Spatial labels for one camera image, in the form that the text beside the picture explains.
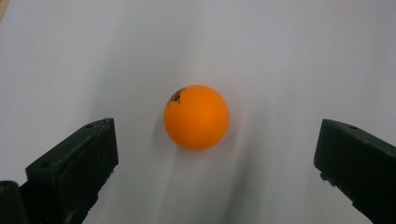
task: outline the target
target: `orange sphere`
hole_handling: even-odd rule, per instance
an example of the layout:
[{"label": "orange sphere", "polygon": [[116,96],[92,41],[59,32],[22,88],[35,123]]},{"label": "orange sphere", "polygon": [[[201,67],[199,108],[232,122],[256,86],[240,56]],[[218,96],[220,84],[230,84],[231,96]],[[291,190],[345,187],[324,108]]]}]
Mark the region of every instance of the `orange sphere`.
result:
[{"label": "orange sphere", "polygon": [[163,113],[165,129],[179,146],[191,150],[213,147],[226,134],[228,106],[215,90],[202,85],[175,92]]}]

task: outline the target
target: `black plastic part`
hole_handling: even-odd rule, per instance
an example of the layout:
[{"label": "black plastic part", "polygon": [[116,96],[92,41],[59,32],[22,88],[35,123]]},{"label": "black plastic part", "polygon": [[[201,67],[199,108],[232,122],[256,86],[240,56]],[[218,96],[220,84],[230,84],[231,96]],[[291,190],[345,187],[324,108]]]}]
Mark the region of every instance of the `black plastic part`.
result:
[{"label": "black plastic part", "polygon": [[374,223],[396,223],[396,147],[357,127],[325,119],[314,164],[323,180]]},{"label": "black plastic part", "polygon": [[20,188],[13,181],[0,181],[0,223],[29,224]]},{"label": "black plastic part", "polygon": [[31,224],[80,224],[119,163],[113,119],[77,130],[26,168],[21,187]]}]

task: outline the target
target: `orange ball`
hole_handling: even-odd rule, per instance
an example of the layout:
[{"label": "orange ball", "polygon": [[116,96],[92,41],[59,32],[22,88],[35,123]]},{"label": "orange ball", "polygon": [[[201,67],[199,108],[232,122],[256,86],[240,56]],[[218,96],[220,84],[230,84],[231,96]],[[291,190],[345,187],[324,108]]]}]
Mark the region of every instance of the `orange ball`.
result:
[{"label": "orange ball", "polygon": [[230,113],[215,90],[192,85],[175,92],[163,113],[165,129],[179,146],[191,150],[213,147],[227,133]]}]

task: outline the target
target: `white surface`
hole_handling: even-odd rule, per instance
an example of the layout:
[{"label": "white surface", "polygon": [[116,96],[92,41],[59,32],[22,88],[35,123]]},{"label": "white surface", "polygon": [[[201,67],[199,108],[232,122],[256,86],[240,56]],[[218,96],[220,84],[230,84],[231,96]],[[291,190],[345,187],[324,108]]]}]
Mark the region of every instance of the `white surface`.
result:
[{"label": "white surface", "polygon": [[[84,223],[370,223],[313,165],[322,119],[396,145],[393,0],[18,1],[0,25],[0,179],[113,117],[120,165]],[[166,136],[190,84],[228,101],[201,153]]]}]

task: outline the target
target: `ball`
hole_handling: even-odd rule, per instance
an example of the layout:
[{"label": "ball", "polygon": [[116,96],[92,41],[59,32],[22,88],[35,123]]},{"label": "ball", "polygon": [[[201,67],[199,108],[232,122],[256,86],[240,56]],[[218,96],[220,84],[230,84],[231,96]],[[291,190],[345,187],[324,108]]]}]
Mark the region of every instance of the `ball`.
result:
[{"label": "ball", "polygon": [[168,100],[163,122],[169,137],[180,147],[204,150],[227,133],[230,113],[225,100],[210,87],[191,85]]}]

